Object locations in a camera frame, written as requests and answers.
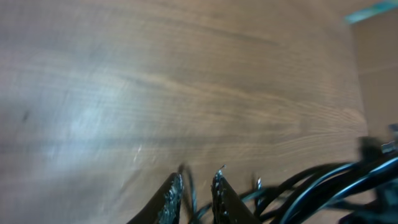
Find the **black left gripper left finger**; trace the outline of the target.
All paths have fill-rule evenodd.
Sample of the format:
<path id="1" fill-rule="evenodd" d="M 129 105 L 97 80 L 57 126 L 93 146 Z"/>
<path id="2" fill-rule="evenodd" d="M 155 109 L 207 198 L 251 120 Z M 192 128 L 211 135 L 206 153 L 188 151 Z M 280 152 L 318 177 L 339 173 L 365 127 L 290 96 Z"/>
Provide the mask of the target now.
<path id="1" fill-rule="evenodd" d="M 182 176 L 171 173 L 145 207 L 127 224 L 178 224 L 182 197 Z"/>

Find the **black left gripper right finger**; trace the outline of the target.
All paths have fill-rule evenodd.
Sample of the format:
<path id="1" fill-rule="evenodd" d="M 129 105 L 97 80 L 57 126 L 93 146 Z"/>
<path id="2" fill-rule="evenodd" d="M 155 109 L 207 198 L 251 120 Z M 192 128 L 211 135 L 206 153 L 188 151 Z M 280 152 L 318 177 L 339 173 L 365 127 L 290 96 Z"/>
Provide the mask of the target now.
<path id="1" fill-rule="evenodd" d="M 218 224 L 261 224 L 245 205 L 245 200 L 258 196 L 257 190 L 238 195 L 223 175 L 221 166 L 214 175 L 211 194 L 213 223 Z"/>

